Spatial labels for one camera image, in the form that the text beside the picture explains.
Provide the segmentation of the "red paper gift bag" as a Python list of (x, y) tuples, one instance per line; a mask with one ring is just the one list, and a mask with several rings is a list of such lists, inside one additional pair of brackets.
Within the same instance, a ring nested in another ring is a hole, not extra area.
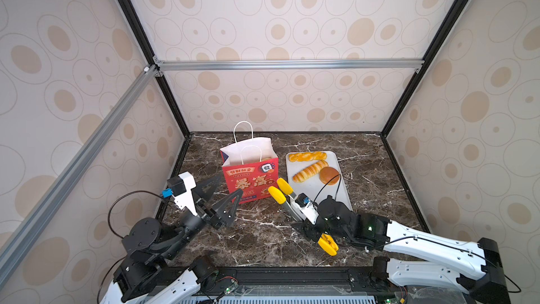
[(234, 139), (234, 143), (220, 149), (222, 172), (230, 193), (241, 190), (241, 204), (271, 196), (278, 187), (278, 156), (269, 137)]

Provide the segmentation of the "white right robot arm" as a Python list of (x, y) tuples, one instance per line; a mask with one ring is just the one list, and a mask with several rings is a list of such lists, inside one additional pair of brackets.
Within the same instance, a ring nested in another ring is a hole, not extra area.
[(345, 245), (366, 251), (386, 251), (413, 256), (415, 262), (378, 256), (371, 277), (397, 287), (425, 286), (455, 289), (480, 303), (510, 303), (510, 292), (495, 240), (478, 242), (447, 239), (418, 231), (372, 213), (355, 213), (328, 196), (317, 203), (296, 194), (283, 179), (269, 194), (292, 212), (302, 213), (292, 224), (301, 235), (336, 256), (340, 239)]

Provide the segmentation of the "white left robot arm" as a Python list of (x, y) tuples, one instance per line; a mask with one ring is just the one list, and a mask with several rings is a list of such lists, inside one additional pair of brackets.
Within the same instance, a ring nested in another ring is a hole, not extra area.
[(230, 227), (243, 197), (237, 189), (209, 206), (222, 177), (197, 183), (191, 173), (181, 173), (167, 180), (159, 197), (173, 201), (182, 210), (180, 219), (168, 225), (156, 218), (139, 220), (129, 234), (122, 236), (125, 257), (109, 269), (112, 281), (107, 291), (98, 294), (100, 303), (175, 303), (195, 294), (209, 279), (218, 276), (217, 268), (205, 256), (196, 258), (169, 284), (172, 275), (168, 263), (174, 260), (206, 227)]

